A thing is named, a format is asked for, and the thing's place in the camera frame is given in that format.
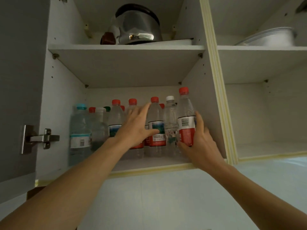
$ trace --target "white cabinet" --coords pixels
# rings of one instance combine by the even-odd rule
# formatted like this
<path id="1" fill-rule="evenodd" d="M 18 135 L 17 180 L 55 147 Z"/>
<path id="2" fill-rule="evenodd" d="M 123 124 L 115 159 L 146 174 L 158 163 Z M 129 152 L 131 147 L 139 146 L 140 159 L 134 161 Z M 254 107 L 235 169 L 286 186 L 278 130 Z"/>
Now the white cabinet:
<path id="1" fill-rule="evenodd" d="M 192 38 L 192 45 L 163 46 L 99 45 L 115 11 L 130 0 L 51 0 L 38 133 L 51 128 L 60 141 L 48 150 L 38 145 L 36 185 L 69 169 L 69 119 L 76 103 L 108 106 L 120 99 L 127 105 L 136 98 L 142 105 L 151 96 L 164 102 L 168 95 L 178 99 L 180 86 L 189 87 L 229 164 L 307 154 L 306 13 L 295 15 L 302 1 L 134 0 L 157 14 L 164 40 Z M 297 47 L 233 46 L 257 30 L 280 26 L 296 28 Z M 185 160 L 145 158 L 119 162 L 111 176 L 192 167 Z"/>

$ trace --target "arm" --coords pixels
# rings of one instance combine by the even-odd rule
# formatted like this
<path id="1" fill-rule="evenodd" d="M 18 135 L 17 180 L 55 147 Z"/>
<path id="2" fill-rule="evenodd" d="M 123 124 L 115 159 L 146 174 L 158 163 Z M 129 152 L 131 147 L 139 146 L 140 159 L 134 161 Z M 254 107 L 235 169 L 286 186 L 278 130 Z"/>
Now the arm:
<path id="1" fill-rule="evenodd" d="M 236 168 L 224 162 L 216 143 L 199 113 L 194 145 L 179 143 L 200 169 L 220 183 L 248 214 L 260 230 L 307 229 L 307 215 L 263 189 Z"/>
<path id="2" fill-rule="evenodd" d="M 115 137 L 0 222 L 1 230 L 74 230 L 121 156 L 157 129 L 145 130 L 150 103 L 129 112 Z"/>

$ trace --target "person's right hand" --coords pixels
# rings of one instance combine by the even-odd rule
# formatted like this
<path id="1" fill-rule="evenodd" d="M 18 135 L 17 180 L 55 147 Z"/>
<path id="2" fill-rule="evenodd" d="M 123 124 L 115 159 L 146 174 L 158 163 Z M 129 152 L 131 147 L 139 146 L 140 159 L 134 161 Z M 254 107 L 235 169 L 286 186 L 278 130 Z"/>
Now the person's right hand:
<path id="1" fill-rule="evenodd" d="M 197 126 L 193 146 L 188 147 L 182 142 L 178 142 L 178 145 L 196 167 L 209 173 L 219 166 L 227 165 L 227 163 L 212 139 L 209 129 L 204 127 L 201 115 L 197 111 L 195 113 Z"/>

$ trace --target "cabinet door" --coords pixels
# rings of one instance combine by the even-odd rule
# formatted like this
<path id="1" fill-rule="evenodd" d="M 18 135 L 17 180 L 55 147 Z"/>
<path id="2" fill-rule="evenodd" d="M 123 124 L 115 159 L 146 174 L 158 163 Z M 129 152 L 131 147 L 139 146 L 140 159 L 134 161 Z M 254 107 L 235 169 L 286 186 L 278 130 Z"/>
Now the cabinet door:
<path id="1" fill-rule="evenodd" d="M 21 154 L 24 125 L 38 132 L 50 0 L 0 0 L 0 203 L 32 189 L 36 147 Z"/>

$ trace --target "barcode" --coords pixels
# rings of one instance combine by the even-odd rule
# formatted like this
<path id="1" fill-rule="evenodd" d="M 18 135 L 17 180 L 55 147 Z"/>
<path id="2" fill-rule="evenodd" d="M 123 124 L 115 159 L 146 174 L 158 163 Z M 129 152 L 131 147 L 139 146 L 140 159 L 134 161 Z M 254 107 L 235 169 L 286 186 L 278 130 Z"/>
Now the barcode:
<path id="1" fill-rule="evenodd" d="M 80 139 L 80 147 L 84 147 L 84 139 Z"/>
<path id="2" fill-rule="evenodd" d="M 188 127 L 189 126 L 189 119 L 188 118 L 182 118 L 181 119 L 181 125 L 183 127 Z"/>

